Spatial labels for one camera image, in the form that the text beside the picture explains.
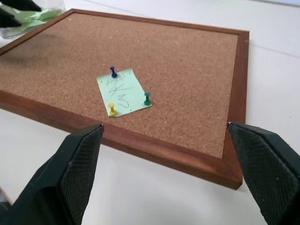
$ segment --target cork surface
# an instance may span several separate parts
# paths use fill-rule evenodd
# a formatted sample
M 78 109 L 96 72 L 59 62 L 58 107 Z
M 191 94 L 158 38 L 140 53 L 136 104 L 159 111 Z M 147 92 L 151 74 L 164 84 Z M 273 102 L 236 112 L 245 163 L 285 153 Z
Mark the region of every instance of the cork surface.
M 0 57 L 0 90 L 222 157 L 237 35 L 72 14 Z M 96 77 L 133 68 L 153 106 L 108 118 Z

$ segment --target green push pin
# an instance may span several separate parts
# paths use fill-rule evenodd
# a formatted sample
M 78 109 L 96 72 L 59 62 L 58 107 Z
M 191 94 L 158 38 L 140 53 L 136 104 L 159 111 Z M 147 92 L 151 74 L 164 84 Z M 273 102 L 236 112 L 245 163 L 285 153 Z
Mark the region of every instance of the green push pin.
M 151 101 L 149 100 L 150 93 L 146 92 L 145 96 L 146 96 L 146 100 L 144 101 L 144 104 L 145 105 L 151 105 Z

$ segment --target push pin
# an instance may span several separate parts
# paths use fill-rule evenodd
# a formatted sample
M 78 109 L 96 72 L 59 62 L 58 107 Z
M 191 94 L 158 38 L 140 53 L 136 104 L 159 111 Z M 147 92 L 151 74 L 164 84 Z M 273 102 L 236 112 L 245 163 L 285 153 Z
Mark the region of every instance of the push pin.
M 116 78 L 118 74 L 114 71 L 114 67 L 110 67 L 110 69 L 112 70 L 112 77 Z
M 115 109 L 113 108 L 114 107 L 114 103 L 108 104 L 108 107 L 110 107 L 110 109 L 111 109 L 111 111 L 109 112 L 109 114 L 111 116 L 116 116 L 117 115 L 117 111 L 115 111 Z
M 146 92 L 145 96 L 146 96 L 146 100 L 144 101 L 144 104 L 145 105 L 151 105 L 151 101 L 149 100 L 150 93 Z

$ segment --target green paper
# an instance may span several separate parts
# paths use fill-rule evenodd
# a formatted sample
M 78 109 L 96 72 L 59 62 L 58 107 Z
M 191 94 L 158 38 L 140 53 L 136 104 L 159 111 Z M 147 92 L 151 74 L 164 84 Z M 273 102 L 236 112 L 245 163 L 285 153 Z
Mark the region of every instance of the green paper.
M 117 74 L 117 78 L 112 78 L 111 74 L 97 77 L 108 116 L 110 116 L 109 103 L 114 103 L 114 109 L 117 111 L 117 115 L 114 117 L 152 106 L 144 104 L 145 92 L 135 77 L 132 68 L 125 69 Z
M 8 7 L 6 5 L 0 5 L 0 8 L 7 11 L 8 13 L 15 16 L 15 18 L 22 23 L 21 27 L 10 28 L 12 31 L 16 32 L 18 30 L 25 31 L 29 28 L 33 29 L 40 26 L 53 18 L 59 16 L 62 13 L 60 9 L 43 9 L 42 12 L 33 11 L 19 11 L 17 9 Z

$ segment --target plastic container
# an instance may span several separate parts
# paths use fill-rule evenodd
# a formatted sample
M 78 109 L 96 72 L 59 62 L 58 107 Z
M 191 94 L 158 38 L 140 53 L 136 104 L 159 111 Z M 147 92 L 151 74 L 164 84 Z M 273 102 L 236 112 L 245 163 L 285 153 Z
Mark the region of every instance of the plastic container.
M 43 15 L 39 17 L 40 19 L 37 19 L 37 16 L 39 15 L 37 14 L 37 12 L 21 12 L 17 9 L 13 9 L 10 7 L 4 8 L 4 10 L 9 12 L 10 14 L 13 14 L 17 20 L 22 22 L 22 27 L 0 28 L 1 37 L 3 37 L 4 39 L 10 39 L 21 34 L 25 34 L 66 11 L 66 7 L 63 0 L 33 0 L 33 2 L 35 2 L 38 6 L 40 6 L 43 9 Z

